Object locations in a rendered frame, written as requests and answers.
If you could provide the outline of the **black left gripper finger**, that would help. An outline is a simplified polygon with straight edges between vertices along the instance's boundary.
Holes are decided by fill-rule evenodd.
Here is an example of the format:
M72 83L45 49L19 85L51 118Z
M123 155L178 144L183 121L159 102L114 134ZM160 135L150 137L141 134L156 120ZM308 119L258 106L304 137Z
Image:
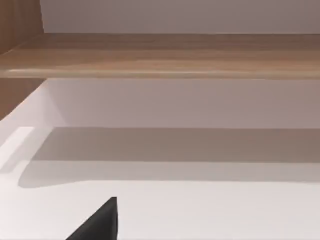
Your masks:
M118 240L117 197L111 197L66 240Z

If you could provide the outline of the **open wooden shelf unit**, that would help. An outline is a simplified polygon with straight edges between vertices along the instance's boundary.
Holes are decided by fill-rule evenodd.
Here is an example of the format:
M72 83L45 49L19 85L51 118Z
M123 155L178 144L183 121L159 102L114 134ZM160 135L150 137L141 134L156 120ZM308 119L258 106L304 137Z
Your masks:
M319 80L320 0L0 0L0 121L47 79Z

